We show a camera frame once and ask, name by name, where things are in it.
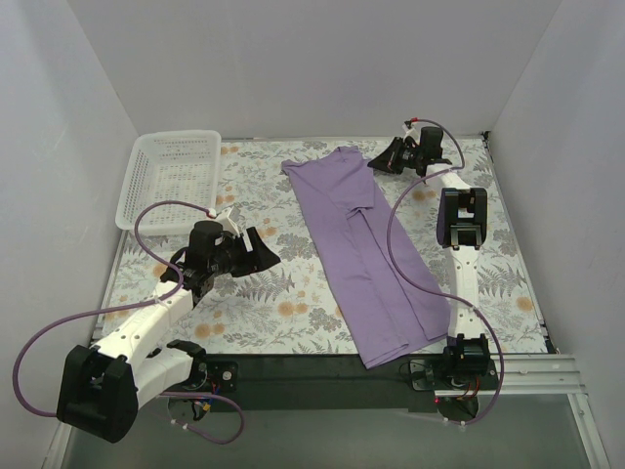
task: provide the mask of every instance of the white plastic basket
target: white plastic basket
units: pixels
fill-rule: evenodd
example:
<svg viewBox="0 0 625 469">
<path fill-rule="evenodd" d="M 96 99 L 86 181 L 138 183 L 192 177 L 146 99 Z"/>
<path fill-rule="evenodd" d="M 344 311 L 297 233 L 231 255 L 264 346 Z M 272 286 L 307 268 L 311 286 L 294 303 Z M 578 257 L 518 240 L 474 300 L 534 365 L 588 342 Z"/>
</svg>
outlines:
<svg viewBox="0 0 625 469">
<path fill-rule="evenodd" d="M 222 137 L 213 130 L 158 132 L 137 139 L 119 196 L 115 223 L 132 230 L 154 202 L 174 199 L 215 207 Z M 206 216 L 180 205 L 155 208 L 142 220 L 143 235 L 187 234 Z"/>
</svg>

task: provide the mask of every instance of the purple shirt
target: purple shirt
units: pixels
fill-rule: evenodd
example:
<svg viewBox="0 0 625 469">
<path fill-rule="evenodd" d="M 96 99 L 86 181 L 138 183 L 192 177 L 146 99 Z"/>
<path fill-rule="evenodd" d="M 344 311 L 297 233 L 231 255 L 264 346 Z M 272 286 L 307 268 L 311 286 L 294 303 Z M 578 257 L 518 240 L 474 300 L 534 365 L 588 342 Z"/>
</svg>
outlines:
<svg viewBox="0 0 625 469">
<path fill-rule="evenodd" d="M 330 289 L 367 368 L 414 352 L 443 337 L 450 308 L 445 298 L 409 285 L 387 249 L 391 207 L 356 148 L 338 148 L 282 169 L 302 207 Z M 393 253 L 404 272 L 423 286 L 438 284 L 399 223 Z"/>
</svg>

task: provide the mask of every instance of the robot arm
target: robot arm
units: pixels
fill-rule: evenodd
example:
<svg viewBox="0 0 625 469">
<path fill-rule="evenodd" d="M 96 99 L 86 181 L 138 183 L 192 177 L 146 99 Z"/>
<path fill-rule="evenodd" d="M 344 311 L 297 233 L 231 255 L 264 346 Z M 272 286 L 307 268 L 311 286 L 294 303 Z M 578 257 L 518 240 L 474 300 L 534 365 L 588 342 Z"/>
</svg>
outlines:
<svg viewBox="0 0 625 469">
<path fill-rule="evenodd" d="M 171 260 L 184 276 L 176 294 L 138 309 L 91 348 L 76 346 L 67 355 L 57 407 L 60 421 L 115 443 L 144 404 L 175 384 L 198 379 L 206 355 L 200 346 L 175 340 L 155 350 L 157 343 L 212 289 L 215 277 L 244 277 L 280 262 L 255 228 L 247 230 L 248 251 L 230 215 L 228 209 L 215 221 L 195 224 L 188 247 Z M 176 287 L 178 274 L 170 267 L 160 280 L 155 298 Z"/>
<path fill-rule="evenodd" d="M 451 161 L 442 158 L 442 130 L 423 127 L 418 131 L 412 123 L 404 123 L 404 137 L 393 139 L 369 167 L 390 174 L 410 168 L 422 177 L 452 167 Z M 437 241 L 449 261 L 451 291 L 477 308 L 479 250 L 486 239 L 486 190 L 471 187 L 455 172 L 429 179 L 427 184 L 440 191 Z M 443 354 L 444 373 L 452 377 L 485 375 L 491 362 L 481 320 L 473 308 L 459 301 L 452 303 Z"/>
</svg>

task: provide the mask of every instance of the floral mat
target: floral mat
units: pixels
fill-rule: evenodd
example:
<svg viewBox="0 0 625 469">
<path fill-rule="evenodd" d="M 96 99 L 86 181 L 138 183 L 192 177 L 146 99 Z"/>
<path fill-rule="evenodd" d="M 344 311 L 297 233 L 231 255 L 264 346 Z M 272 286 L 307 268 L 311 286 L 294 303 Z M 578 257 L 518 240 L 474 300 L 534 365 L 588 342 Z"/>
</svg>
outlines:
<svg viewBox="0 0 625 469">
<path fill-rule="evenodd" d="M 174 338 L 191 340 L 211 354 L 357 353 L 280 163 L 284 159 L 321 158 L 338 146 L 357 146 L 366 157 L 374 157 L 389 142 L 363 139 L 224 144 L 217 209 L 238 207 L 239 224 L 257 227 L 282 262 L 250 277 L 218 277 L 214 290 L 178 321 L 163 342 Z M 544 353 L 537 306 L 532 301 L 488 153 L 481 139 L 460 143 L 467 158 L 462 178 L 488 190 L 488 235 L 479 266 L 481 310 L 494 327 L 504 352 Z M 446 157 L 458 159 L 449 142 L 443 142 L 443 149 Z M 375 178 L 393 205 L 415 173 L 406 170 L 400 176 L 376 174 Z M 448 291 L 445 255 L 436 242 L 437 213 L 438 194 L 423 186 L 406 198 L 397 216 L 441 288 Z M 150 248 L 165 258 L 187 242 L 187 236 L 179 235 L 146 238 Z M 148 296 L 164 271 L 164 266 L 141 250 L 132 234 L 124 234 L 122 243 L 108 289 L 109 306 L 130 304 Z M 109 334 L 130 314 L 126 310 L 100 317 L 94 337 Z M 442 346 L 441 341 L 421 352 L 438 353 Z"/>
</svg>

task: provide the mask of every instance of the white wall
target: white wall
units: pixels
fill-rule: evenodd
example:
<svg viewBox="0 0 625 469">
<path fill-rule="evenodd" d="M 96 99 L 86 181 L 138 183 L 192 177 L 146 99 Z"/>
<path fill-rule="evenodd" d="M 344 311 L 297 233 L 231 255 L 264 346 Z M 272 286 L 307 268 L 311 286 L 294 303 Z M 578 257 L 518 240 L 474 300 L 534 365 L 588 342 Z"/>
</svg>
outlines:
<svg viewBox="0 0 625 469">
<path fill-rule="evenodd" d="M 99 306 L 137 133 L 64 0 L 0 2 L 0 83 L 0 466 L 36 468 L 57 420 L 19 406 L 13 360 L 48 322 Z M 64 356 L 90 330 L 64 326 L 26 357 L 35 405 L 56 410 Z"/>
<path fill-rule="evenodd" d="M 561 0 L 69 0 L 139 133 L 492 128 Z"/>
<path fill-rule="evenodd" d="M 492 133 L 549 330 L 625 465 L 625 4 L 563 0 Z"/>
</svg>

